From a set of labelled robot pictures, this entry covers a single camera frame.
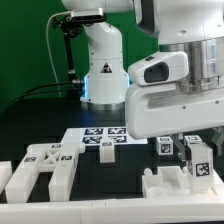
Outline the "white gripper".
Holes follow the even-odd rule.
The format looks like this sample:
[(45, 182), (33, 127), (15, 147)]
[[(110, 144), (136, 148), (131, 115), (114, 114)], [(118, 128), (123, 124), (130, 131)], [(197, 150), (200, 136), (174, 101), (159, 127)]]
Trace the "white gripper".
[(186, 147), (178, 133), (212, 129), (212, 142), (220, 145), (224, 134), (224, 88), (181, 93), (175, 83), (140, 87), (132, 84), (126, 95), (125, 121), (134, 139), (173, 135), (182, 161)]

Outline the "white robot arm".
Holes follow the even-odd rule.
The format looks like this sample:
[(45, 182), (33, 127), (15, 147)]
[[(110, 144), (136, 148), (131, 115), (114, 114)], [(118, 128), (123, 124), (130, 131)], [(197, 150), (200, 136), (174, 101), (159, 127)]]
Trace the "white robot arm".
[[(90, 69), (81, 101), (125, 109), (136, 138), (212, 128), (224, 142), (224, 0), (62, 0), (88, 37)], [(109, 13), (133, 11), (156, 53), (123, 66), (122, 36)]]

